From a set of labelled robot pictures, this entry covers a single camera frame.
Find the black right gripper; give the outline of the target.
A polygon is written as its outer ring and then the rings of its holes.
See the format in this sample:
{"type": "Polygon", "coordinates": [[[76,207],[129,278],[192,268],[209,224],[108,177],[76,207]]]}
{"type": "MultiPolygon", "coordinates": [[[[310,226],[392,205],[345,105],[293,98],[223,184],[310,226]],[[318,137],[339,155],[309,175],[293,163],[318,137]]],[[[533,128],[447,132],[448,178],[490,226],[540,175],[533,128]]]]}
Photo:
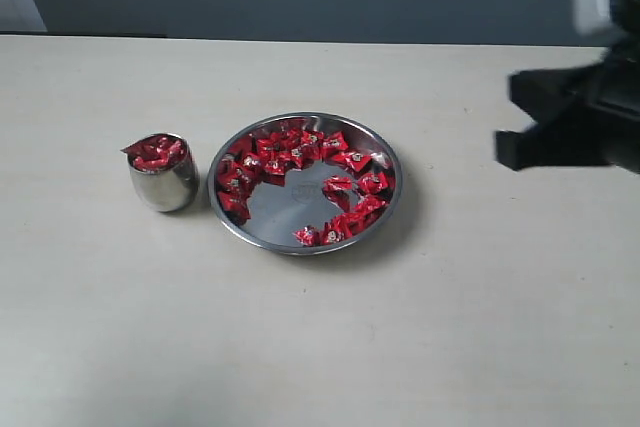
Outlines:
{"type": "Polygon", "coordinates": [[[639,171],[638,41],[617,42],[597,65],[514,72],[508,97],[534,123],[494,133],[501,165],[522,171],[612,164],[639,171]]]}

